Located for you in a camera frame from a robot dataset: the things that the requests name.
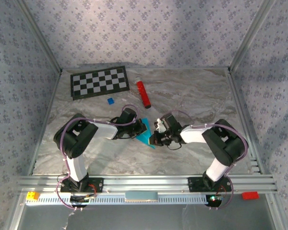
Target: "red marker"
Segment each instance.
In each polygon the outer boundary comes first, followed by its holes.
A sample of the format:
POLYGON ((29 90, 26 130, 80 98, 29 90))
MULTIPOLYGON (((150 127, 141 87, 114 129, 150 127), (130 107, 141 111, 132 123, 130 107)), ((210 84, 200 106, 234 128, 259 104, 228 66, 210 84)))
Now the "red marker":
POLYGON ((141 81, 140 78, 136 78, 135 83, 138 86, 138 90, 141 95, 145 109, 149 109, 150 107, 152 107, 152 105, 150 104, 143 82, 141 81))

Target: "yellow block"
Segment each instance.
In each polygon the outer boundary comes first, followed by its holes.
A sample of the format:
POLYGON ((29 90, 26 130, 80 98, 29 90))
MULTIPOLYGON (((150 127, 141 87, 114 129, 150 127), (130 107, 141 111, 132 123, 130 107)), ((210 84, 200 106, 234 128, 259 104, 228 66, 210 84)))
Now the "yellow block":
POLYGON ((28 192, 26 199, 27 200, 38 200, 39 195, 40 194, 38 192, 28 192))

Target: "marble surface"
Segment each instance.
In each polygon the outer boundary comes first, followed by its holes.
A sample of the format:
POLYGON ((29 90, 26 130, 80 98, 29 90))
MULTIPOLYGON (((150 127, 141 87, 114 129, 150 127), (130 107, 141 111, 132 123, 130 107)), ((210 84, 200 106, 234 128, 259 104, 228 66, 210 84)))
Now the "marble surface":
MULTIPOLYGON (((242 131, 235 104, 224 71, 219 69, 127 69, 130 91, 73 101, 70 95, 70 74, 87 69, 63 71, 44 133, 34 174, 64 173, 62 155, 53 142, 54 134, 75 114, 103 121, 119 116, 125 104, 138 106, 140 117, 153 122, 165 112, 180 109, 187 112, 195 124, 229 121, 242 131), (152 107, 145 109, 134 79, 141 77, 152 107), (112 97, 114 104, 107 99, 112 97)), ((190 124, 183 115, 174 113, 182 124, 190 124)), ((92 139, 84 152, 90 174, 202 174, 214 156, 203 143, 183 145, 180 150, 166 147, 152 149, 136 139, 92 139)), ((235 166, 231 173, 248 173, 248 158, 235 166)))

